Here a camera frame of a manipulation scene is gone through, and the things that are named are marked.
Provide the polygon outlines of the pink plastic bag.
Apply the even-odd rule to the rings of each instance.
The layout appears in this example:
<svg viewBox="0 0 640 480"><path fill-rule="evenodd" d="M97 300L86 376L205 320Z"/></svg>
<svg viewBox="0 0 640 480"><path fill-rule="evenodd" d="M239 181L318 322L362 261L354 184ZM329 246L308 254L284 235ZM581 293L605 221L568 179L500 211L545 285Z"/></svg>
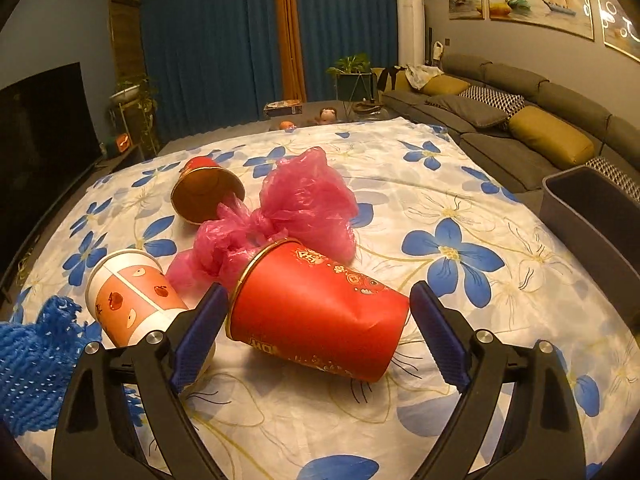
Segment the pink plastic bag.
<svg viewBox="0 0 640 480"><path fill-rule="evenodd" d="M358 216L355 194L332 168L326 152L314 146L281 160L262 181L260 206L248 209L229 198L217 206L217 218L196 231L193 246L179 252L166 276L181 295L199 295L215 282L232 290L267 245L295 238L338 263L355 258L350 222Z"/></svg>

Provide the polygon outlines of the red gold paper cup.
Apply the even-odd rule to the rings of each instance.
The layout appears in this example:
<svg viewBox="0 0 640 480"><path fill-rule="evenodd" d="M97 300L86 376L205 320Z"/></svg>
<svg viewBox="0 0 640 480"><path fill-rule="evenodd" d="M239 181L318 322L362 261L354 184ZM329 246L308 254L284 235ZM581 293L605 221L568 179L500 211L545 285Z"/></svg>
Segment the red gold paper cup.
<svg viewBox="0 0 640 480"><path fill-rule="evenodd" d="M245 190L239 177L207 156L189 159L170 194L176 214L190 224L199 226L216 220L219 204L234 198L244 200Z"/></svg>

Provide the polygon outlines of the blue foam net sleeve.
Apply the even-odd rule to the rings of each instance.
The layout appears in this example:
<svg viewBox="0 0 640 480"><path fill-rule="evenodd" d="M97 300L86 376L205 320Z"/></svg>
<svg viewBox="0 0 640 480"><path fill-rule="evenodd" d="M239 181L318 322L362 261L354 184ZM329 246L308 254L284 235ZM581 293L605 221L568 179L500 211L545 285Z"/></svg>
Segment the blue foam net sleeve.
<svg viewBox="0 0 640 480"><path fill-rule="evenodd" d="M58 424L81 353L102 339L98 323L77 323L80 310L70 298L52 296L35 322L1 324L1 421L13 437Z"/></svg>

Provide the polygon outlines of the potted green plant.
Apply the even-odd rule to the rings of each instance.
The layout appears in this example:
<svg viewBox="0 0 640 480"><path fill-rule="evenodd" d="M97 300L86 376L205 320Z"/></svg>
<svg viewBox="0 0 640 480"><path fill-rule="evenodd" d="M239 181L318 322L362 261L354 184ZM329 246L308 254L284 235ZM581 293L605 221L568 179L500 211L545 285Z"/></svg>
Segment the potted green plant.
<svg viewBox="0 0 640 480"><path fill-rule="evenodd" d="M343 56L326 72L333 79L339 101L355 103L374 100L374 73L367 53Z"/></svg>

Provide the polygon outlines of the far patterned cushion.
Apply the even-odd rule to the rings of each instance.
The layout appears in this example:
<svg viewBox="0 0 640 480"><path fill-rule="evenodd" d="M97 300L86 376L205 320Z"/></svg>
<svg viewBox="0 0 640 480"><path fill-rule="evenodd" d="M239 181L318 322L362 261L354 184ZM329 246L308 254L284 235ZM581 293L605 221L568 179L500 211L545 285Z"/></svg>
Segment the far patterned cushion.
<svg viewBox="0 0 640 480"><path fill-rule="evenodd" d="M495 107L506 114L508 119L525 106L524 96L481 86L469 86L459 96Z"/></svg>

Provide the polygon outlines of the dark grey trash bin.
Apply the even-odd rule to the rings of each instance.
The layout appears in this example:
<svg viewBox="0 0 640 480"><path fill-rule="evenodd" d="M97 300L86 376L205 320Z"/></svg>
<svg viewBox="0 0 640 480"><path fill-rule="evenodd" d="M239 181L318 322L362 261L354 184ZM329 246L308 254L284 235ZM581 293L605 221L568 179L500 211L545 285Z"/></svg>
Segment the dark grey trash bin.
<svg viewBox="0 0 640 480"><path fill-rule="evenodd" d="M639 204L599 171L579 166L542 180L539 218L636 332Z"/></svg>

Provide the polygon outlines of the blue curtains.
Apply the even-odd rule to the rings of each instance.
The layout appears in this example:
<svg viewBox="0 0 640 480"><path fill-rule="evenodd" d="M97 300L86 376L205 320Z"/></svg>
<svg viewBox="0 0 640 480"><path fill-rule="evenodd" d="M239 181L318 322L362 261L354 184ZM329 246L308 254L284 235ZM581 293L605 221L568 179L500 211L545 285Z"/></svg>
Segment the blue curtains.
<svg viewBox="0 0 640 480"><path fill-rule="evenodd" d="M334 96L326 70L367 53L398 58L396 0L297 0L307 100ZM146 69L160 140L254 122L284 99L274 0L141 0Z"/></svg>

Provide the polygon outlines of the dark coffee table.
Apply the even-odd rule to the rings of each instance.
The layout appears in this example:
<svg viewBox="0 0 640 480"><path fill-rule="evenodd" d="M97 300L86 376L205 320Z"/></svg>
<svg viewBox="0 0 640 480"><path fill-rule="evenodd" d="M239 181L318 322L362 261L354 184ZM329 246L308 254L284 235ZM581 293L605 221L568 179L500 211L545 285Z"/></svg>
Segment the dark coffee table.
<svg viewBox="0 0 640 480"><path fill-rule="evenodd" d="M382 122L398 116L382 105L367 105L360 110L357 103L345 101L283 100L268 103L262 110L270 130L337 124Z"/></svg>

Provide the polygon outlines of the grey cushion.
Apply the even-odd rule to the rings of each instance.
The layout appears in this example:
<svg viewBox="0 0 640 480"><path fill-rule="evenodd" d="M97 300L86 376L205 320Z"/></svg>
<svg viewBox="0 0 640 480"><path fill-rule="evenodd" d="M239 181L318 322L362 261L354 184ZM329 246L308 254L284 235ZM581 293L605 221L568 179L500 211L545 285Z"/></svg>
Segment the grey cushion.
<svg viewBox="0 0 640 480"><path fill-rule="evenodd" d="M453 94L428 96L425 103L446 110L477 129L497 127L508 120L508 116L503 110L464 96L454 96Z"/></svg>

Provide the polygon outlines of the white standing air conditioner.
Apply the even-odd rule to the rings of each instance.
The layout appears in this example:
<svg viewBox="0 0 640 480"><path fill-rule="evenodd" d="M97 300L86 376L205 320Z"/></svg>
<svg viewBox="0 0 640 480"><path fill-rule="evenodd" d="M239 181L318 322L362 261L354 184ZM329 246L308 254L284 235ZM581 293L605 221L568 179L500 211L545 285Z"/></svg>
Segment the white standing air conditioner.
<svg viewBox="0 0 640 480"><path fill-rule="evenodd" d="M424 0L396 1L398 64L422 65L425 62Z"/></svg>

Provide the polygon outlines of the apple print paper cup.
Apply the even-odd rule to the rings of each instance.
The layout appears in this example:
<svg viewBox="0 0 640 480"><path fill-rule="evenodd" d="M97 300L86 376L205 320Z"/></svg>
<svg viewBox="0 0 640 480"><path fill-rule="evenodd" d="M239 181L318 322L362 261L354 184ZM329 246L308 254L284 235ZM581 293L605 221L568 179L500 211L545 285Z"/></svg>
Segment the apple print paper cup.
<svg viewBox="0 0 640 480"><path fill-rule="evenodd" d="M147 252L110 252L92 269L85 291L86 306L112 348L137 344L153 330L167 330L187 306Z"/></svg>

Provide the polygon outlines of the right framed painting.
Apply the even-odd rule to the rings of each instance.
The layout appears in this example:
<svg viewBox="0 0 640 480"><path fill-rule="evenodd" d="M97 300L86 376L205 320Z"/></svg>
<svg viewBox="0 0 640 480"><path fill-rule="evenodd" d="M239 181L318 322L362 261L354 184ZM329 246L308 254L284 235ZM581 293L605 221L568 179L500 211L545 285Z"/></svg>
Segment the right framed painting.
<svg viewBox="0 0 640 480"><path fill-rule="evenodd" d="M640 58L639 33L618 0L598 0L603 41L636 62Z"/></svg>

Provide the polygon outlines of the grey sectional sofa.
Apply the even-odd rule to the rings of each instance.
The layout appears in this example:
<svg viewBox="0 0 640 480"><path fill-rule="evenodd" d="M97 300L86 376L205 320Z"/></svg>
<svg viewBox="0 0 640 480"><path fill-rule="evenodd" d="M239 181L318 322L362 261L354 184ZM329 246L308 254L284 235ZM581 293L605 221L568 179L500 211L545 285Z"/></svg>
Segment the grey sectional sofa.
<svg viewBox="0 0 640 480"><path fill-rule="evenodd" d="M462 151L521 200L539 208L542 181L580 165L639 196L639 130L544 76L476 55L441 68L378 68L384 107L442 127Z"/></svg>

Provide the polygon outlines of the mustard cushion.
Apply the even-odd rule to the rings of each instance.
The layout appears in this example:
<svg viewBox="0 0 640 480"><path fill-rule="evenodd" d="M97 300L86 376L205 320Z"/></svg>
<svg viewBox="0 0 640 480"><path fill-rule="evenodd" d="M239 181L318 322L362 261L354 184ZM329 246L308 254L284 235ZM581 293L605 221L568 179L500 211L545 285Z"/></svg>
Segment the mustard cushion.
<svg viewBox="0 0 640 480"><path fill-rule="evenodd" d="M426 96L458 96L470 85L463 79L442 74L431 78L420 92Z"/></svg>
<svg viewBox="0 0 640 480"><path fill-rule="evenodd" d="M509 119L509 129L515 139L561 170L582 165L596 154L585 133L538 107L523 107Z"/></svg>

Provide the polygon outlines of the plant on stand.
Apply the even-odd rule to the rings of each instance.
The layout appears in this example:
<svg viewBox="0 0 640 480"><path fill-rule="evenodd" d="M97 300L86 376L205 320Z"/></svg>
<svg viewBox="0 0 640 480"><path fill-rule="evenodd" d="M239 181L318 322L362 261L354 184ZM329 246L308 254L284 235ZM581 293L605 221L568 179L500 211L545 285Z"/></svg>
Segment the plant on stand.
<svg viewBox="0 0 640 480"><path fill-rule="evenodd" d="M107 115L115 138L126 134L133 148L140 148L144 159L160 151L157 135L157 88L145 74L116 81L108 98Z"/></svg>

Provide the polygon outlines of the floral blue white tablecloth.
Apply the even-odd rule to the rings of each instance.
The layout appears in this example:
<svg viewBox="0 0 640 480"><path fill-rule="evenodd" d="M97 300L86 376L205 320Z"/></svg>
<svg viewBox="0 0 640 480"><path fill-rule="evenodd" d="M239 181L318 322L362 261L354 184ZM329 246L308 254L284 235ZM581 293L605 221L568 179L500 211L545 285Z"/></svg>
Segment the floral blue white tablecloth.
<svg viewBox="0 0 640 480"><path fill-rule="evenodd" d="M161 264L194 231L170 193L191 158L242 181L250 208L265 176L323 148L354 192L355 269L408 292L427 281L442 303L506 344L541 339L561 353L593 478L639 411L639 349L598 286L536 216L475 166L439 128L405 119L267 131L171 148L86 189L17 296L12 318L34 322L53 295L81 301L99 258L142 249ZM413 322L385 375L353 382L267 356L226 337L186 396L186 412L232 479L405 479L458 400Z"/></svg>

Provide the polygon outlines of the black television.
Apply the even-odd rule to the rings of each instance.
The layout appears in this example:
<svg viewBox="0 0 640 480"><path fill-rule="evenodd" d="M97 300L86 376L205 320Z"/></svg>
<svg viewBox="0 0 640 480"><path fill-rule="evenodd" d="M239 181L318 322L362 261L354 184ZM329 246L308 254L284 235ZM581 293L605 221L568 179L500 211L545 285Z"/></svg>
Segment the black television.
<svg viewBox="0 0 640 480"><path fill-rule="evenodd" d="M98 161L78 62L1 90L1 281L52 207Z"/></svg>

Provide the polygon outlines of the orange curtain strip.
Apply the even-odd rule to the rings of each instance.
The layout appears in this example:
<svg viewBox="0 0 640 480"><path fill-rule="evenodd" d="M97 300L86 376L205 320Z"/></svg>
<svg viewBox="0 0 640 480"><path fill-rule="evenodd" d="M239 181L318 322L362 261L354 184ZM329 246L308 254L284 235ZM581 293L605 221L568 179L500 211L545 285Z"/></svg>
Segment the orange curtain strip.
<svg viewBox="0 0 640 480"><path fill-rule="evenodd" d="M277 17L283 97L306 102L307 92L297 0L274 0L274 8Z"/></svg>

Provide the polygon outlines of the patterned black white cushion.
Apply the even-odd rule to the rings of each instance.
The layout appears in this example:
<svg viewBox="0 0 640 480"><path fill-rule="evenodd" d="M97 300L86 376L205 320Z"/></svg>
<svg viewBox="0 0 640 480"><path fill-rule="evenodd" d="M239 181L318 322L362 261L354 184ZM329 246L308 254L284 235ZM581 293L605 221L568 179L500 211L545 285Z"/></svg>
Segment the patterned black white cushion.
<svg viewBox="0 0 640 480"><path fill-rule="evenodd" d="M640 186L638 183L605 157L593 157L586 162L586 166L603 174L634 200L639 200Z"/></svg>

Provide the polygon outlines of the far mustard cushion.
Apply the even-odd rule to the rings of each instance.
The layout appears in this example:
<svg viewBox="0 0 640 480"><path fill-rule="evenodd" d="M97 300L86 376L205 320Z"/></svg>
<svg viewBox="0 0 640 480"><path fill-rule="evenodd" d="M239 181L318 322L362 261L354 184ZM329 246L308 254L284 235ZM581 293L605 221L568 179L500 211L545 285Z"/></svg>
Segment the far mustard cushion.
<svg viewBox="0 0 640 480"><path fill-rule="evenodd" d="M431 78L420 92L426 96L458 96L470 85L463 79L442 74Z"/></svg>

